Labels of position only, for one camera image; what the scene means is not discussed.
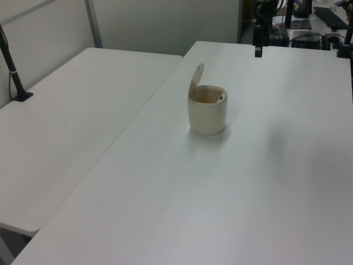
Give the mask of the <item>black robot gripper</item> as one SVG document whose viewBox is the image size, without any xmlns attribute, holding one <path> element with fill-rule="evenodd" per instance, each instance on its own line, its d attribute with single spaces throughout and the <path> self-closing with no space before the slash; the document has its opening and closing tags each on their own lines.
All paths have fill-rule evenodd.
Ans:
<svg viewBox="0 0 353 265">
<path fill-rule="evenodd" d="M 257 26 L 253 31 L 255 57 L 262 57 L 263 46 L 269 46 L 270 24 L 277 12 L 277 0 L 255 1 L 255 17 Z"/>
</svg>

